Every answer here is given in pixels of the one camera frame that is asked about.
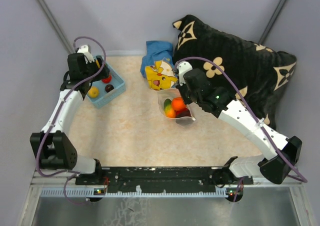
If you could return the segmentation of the red toy apple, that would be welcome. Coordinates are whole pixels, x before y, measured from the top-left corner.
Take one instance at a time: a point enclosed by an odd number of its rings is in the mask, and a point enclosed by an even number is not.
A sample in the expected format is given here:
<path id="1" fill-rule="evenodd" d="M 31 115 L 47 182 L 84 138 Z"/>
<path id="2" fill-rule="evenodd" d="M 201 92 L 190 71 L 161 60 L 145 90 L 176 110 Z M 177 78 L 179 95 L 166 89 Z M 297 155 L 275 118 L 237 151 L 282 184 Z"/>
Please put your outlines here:
<path id="1" fill-rule="evenodd" d="M 181 114 L 182 112 L 181 111 L 176 111 L 176 115 L 175 115 L 175 117 L 176 118 L 178 118 L 179 116 L 180 116 L 180 114 Z"/>

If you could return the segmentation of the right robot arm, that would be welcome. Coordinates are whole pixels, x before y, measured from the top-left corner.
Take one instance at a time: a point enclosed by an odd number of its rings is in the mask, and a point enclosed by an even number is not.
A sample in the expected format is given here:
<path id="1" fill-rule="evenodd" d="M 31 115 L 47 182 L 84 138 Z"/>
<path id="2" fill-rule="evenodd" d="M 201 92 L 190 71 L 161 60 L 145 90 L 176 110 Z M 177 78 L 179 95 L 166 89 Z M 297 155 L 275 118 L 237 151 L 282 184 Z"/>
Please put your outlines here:
<path id="1" fill-rule="evenodd" d="M 274 184 L 281 184 L 289 176 L 290 166 L 298 162 L 301 152 L 302 141 L 298 137 L 288 138 L 262 121 L 255 121 L 249 110 L 226 89 L 212 88 L 200 69 L 182 69 L 178 78 L 178 89 L 187 104 L 194 102 L 230 124 L 261 151 L 259 156 L 233 159 L 223 171 L 226 182 L 233 184 L 241 177 L 263 176 Z"/>

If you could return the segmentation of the orange toy fruit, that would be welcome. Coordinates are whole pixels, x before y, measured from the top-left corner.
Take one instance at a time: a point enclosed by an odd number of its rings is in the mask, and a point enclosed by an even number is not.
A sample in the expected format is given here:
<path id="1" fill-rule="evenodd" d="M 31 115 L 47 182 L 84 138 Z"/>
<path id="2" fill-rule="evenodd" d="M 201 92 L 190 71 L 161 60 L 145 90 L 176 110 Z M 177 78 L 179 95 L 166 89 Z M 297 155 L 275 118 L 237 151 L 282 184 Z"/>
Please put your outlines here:
<path id="1" fill-rule="evenodd" d="M 175 111 L 180 111 L 187 107 L 182 97 L 173 98 L 171 101 L 171 106 Z"/>

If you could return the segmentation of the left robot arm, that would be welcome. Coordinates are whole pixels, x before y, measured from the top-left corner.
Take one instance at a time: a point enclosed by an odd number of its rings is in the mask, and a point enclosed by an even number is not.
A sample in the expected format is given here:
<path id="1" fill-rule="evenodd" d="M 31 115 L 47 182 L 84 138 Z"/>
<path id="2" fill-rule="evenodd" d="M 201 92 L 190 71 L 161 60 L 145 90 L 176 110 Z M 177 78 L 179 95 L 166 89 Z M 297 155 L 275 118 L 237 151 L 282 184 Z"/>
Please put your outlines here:
<path id="1" fill-rule="evenodd" d="M 108 77 L 110 70 L 105 56 L 94 57 L 89 52 L 70 54 L 67 64 L 68 71 L 63 77 L 52 115 L 41 131 L 32 133 L 29 139 L 36 160 L 36 171 L 43 177 L 64 172 L 86 174 L 87 180 L 98 184 L 104 178 L 104 172 L 98 169 L 98 160 L 78 154 L 69 139 L 69 130 L 92 83 Z"/>

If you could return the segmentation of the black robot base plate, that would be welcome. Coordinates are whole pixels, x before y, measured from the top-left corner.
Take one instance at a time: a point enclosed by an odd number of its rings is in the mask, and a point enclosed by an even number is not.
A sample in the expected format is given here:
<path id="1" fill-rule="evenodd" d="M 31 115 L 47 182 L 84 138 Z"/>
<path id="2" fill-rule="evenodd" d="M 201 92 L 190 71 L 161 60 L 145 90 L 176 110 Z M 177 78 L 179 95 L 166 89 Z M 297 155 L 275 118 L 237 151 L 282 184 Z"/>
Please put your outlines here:
<path id="1" fill-rule="evenodd" d="M 81 174 L 76 185 L 105 186 L 109 193 L 198 193 L 215 192 L 217 186 L 237 184 L 228 167 L 102 167 Z"/>

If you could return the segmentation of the clear dotted zip top bag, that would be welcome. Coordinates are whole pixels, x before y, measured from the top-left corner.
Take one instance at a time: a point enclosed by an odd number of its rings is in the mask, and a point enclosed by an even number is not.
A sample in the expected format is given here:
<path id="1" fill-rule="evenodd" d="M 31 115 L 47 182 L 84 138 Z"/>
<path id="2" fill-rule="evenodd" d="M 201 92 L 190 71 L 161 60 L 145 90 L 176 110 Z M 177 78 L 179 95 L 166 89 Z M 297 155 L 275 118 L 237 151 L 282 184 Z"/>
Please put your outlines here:
<path id="1" fill-rule="evenodd" d="M 193 124 L 196 119 L 178 89 L 170 88 L 157 92 L 157 101 L 162 115 L 181 126 Z"/>

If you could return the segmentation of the dark maroon toy plum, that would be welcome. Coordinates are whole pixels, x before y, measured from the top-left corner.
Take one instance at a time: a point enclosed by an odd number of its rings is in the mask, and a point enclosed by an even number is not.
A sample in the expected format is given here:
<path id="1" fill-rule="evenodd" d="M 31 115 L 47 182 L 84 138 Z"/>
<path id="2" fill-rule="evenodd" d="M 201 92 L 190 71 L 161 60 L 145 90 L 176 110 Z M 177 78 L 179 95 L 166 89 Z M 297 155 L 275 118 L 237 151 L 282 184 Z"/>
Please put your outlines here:
<path id="1" fill-rule="evenodd" d="M 180 111 L 181 111 L 181 114 L 179 115 L 178 118 L 191 117 L 191 113 L 188 108 L 184 108 L 183 110 L 180 110 Z"/>

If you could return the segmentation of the green orange toy mango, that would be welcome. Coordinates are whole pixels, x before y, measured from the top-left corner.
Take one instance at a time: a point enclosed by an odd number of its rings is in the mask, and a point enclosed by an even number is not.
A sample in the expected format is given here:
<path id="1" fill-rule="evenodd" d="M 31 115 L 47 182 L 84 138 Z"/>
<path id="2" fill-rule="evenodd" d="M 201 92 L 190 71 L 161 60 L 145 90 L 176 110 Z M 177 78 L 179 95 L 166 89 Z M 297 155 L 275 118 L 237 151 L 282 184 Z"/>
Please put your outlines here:
<path id="1" fill-rule="evenodd" d="M 172 101 L 171 99 L 165 99 L 163 103 L 163 111 L 166 117 L 168 118 L 175 118 L 176 117 L 176 111 L 172 107 Z"/>

